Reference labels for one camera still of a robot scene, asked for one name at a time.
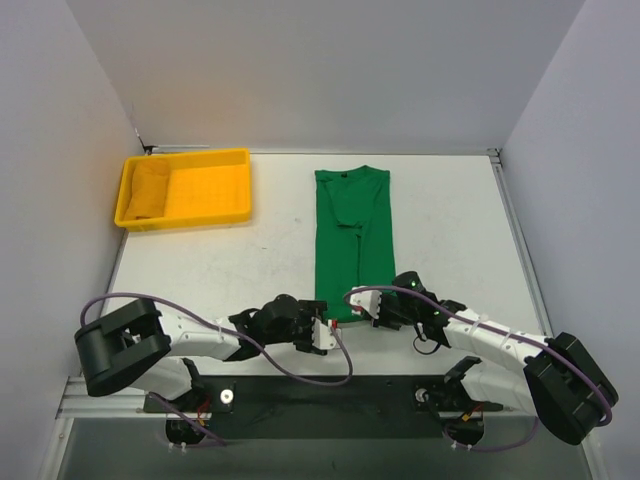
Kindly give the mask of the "green t-shirt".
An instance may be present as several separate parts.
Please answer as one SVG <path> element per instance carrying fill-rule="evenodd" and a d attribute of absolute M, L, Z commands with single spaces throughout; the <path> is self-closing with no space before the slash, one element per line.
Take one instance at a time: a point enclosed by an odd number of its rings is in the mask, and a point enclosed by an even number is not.
<path fill-rule="evenodd" d="M 355 322 L 344 294 L 388 285 L 396 275 L 390 172 L 317 170 L 315 184 L 315 297 L 327 303 L 329 318 Z"/>

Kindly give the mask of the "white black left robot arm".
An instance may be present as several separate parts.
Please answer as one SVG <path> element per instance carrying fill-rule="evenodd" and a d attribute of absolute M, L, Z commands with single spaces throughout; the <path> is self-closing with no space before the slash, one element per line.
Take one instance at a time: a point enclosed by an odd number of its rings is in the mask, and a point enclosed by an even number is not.
<path fill-rule="evenodd" d="M 325 319 L 325 309 L 322 302 L 282 294 L 262 308 L 199 321 L 142 297 L 82 322 L 74 341 L 90 396 L 132 387 L 190 411 L 201 403 L 204 389 L 195 358 L 240 362 L 276 344 L 325 355 L 337 348 L 340 337 L 336 322 Z"/>

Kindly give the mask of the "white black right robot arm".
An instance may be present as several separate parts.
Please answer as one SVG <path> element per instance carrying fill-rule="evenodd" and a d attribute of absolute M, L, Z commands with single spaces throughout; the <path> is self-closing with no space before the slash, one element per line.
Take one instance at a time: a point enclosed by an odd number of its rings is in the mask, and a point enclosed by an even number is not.
<path fill-rule="evenodd" d="M 387 287 L 355 293 L 350 303 L 374 326 L 412 326 L 421 341 L 467 353 L 443 384 L 444 398 L 454 407 L 477 402 L 526 412 L 570 445 L 612 420 L 619 395 L 572 334 L 511 329 L 463 303 L 439 299 L 414 271 Z"/>

